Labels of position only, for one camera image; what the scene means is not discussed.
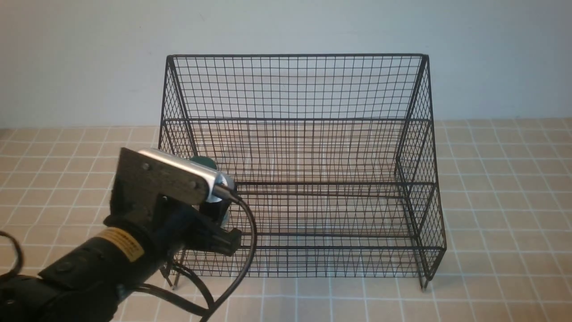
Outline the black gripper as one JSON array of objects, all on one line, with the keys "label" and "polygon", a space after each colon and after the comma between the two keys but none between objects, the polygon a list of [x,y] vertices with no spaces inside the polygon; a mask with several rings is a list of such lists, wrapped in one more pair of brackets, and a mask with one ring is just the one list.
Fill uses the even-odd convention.
[{"label": "black gripper", "polygon": [[[214,192],[231,204],[237,199],[226,186]],[[207,195],[201,177],[120,149],[104,220],[104,260],[115,268],[156,269],[180,250],[234,255],[242,232],[221,228],[199,212]]]}]

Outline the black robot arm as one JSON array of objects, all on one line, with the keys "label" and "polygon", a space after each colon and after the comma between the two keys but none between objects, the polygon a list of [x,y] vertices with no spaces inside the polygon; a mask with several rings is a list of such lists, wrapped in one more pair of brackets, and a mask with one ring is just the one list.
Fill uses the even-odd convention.
[{"label": "black robot arm", "polygon": [[[234,255],[239,229],[226,231],[231,204],[245,210],[252,239],[246,263],[218,299],[191,269],[176,263],[180,250]],[[206,322],[234,292],[256,251],[257,228],[234,181],[207,157],[182,159],[157,149],[122,148],[105,229],[40,271],[21,274],[23,252],[1,276],[3,322],[109,322],[133,292],[161,298]]]}]

